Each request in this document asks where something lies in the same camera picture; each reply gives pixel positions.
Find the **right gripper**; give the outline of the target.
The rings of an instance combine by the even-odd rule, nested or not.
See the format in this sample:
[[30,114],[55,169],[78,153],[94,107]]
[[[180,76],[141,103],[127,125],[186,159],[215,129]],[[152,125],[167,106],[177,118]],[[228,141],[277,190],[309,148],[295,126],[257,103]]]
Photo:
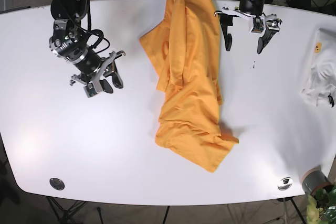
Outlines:
[[56,19],[53,29],[53,35],[49,39],[50,51],[80,71],[71,77],[71,86],[75,83],[83,84],[89,98],[100,92],[113,93],[107,77],[112,78],[115,88],[123,88],[115,60],[126,54],[120,50],[111,52],[107,58],[100,57],[95,49],[103,40],[101,30],[84,31],[69,19]]

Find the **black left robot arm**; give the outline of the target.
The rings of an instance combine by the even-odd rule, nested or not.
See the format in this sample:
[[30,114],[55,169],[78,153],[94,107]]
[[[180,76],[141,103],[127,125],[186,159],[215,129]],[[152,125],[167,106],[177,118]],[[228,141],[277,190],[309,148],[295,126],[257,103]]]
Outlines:
[[228,32],[228,27],[233,26],[234,17],[248,21],[250,33],[262,35],[258,39],[258,54],[269,44],[273,36],[280,32],[282,20],[276,14],[266,15],[264,4],[265,0],[239,0],[239,6],[234,9],[223,7],[221,10],[215,11],[214,15],[219,17],[226,51],[230,51],[232,47],[233,39]]

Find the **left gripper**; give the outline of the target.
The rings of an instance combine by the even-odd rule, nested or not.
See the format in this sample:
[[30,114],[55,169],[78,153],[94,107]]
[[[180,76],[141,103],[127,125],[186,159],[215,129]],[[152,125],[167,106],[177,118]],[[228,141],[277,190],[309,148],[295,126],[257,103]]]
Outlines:
[[215,11],[214,16],[219,18],[226,51],[230,51],[233,42],[232,35],[228,33],[228,27],[233,27],[233,17],[240,17],[248,21],[250,33],[263,34],[258,39],[258,54],[261,54],[272,37],[280,32],[279,26],[282,24],[282,20],[276,14],[266,16],[263,12],[264,4],[265,0],[239,0],[239,6],[233,10],[223,8]]

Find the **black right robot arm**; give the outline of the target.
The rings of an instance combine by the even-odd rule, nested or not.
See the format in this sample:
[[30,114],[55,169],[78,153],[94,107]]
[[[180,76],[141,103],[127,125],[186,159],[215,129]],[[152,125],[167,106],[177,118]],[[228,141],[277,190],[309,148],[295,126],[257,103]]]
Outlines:
[[50,11],[54,24],[49,48],[80,71],[71,77],[70,84],[82,84],[89,98],[122,89],[115,60],[125,52],[113,51],[108,57],[100,57],[95,51],[107,39],[103,31],[92,29],[90,0],[52,0]]

